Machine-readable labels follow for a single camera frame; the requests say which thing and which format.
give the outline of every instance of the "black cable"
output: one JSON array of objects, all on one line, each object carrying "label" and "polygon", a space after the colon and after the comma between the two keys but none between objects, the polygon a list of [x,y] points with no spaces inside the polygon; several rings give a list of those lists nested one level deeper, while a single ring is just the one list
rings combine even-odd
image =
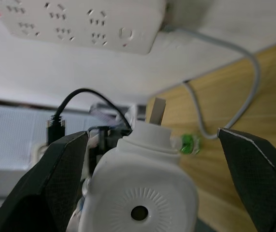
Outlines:
[{"label": "black cable", "polygon": [[55,122],[59,121],[60,115],[61,115],[61,113],[63,112],[63,110],[64,110],[64,108],[66,107],[66,105],[69,103],[69,101],[70,101],[73,97],[75,97],[77,94],[82,93],[82,92],[93,93],[93,94],[97,95],[98,97],[100,97],[102,100],[104,100],[104,101],[107,103],[108,106],[110,106],[112,109],[116,110],[116,111],[119,113],[119,115],[120,115],[120,117],[121,117],[123,123],[126,125],[126,127],[127,127],[128,129],[131,130],[130,124],[128,123],[128,121],[126,120],[126,118],[125,118],[125,116],[122,114],[122,112],[121,112],[111,101],[109,101],[106,97],[104,97],[102,94],[96,92],[95,90],[89,89],[89,88],[80,88],[80,89],[77,89],[77,90],[71,92],[71,93],[64,99],[64,101],[60,104],[60,106],[59,106],[58,109],[56,110],[56,113],[55,113],[55,115],[53,116],[53,120],[54,120]]}]

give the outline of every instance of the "electronic device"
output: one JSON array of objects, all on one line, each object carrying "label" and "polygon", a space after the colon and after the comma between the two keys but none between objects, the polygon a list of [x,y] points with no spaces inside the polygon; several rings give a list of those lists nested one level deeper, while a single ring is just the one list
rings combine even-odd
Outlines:
[{"label": "electronic device", "polygon": [[79,232],[193,232],[198,195],[179,167],[171,130],[136,122],[99,160],[88,182]]},{"label": "electronic device", "polygon": [[76,204],[86,132],[50,144],[0,207],[0,232],[64,232]]},{"label": "electronic device", "polygon": [[276,232],[276,148],[232,129],[218,132],[235,188],[258,232]]},{"label": "electronic device", "polygon": [[147,54],[165,0],[0,0],[0,21],[14,36]]}]

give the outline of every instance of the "green object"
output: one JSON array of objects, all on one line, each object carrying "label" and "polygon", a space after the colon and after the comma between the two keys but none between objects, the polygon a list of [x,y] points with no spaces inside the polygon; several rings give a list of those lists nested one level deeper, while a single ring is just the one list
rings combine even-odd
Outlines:
[{"label": "green object", "polygon": [[196,155],[200,151],[200,139],[196,135],[183,134],[181,136],[182,148],[181,152],[183,154],[193,154]]}]

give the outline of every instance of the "white wall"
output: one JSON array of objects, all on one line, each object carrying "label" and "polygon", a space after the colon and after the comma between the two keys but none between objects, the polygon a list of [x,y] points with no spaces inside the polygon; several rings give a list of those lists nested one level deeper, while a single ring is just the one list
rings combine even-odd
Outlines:
[{"label": "white wall", "polygon": [[[174,0],[173,22],[258,51],[276,43],[276,0]],[[147,56],[21,40],[0,23],[0,99],[59,105],[90,87],[117,102],[150,95],[239,58],[186,35],[159,33]],[[85,109],[94,97],[77,96]]]}]

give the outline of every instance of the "circular hole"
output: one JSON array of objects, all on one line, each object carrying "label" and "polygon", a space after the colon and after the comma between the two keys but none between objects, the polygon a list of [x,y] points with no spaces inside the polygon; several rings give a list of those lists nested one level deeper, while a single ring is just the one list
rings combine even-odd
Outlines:
[{"label": "circular hole", "polygon": [[139,205],[133,208],[130,215],[132,216],[133,220],[143,221],[144,219],[147,218],[148,214],[149,214],[148,209],[142,205]]}]

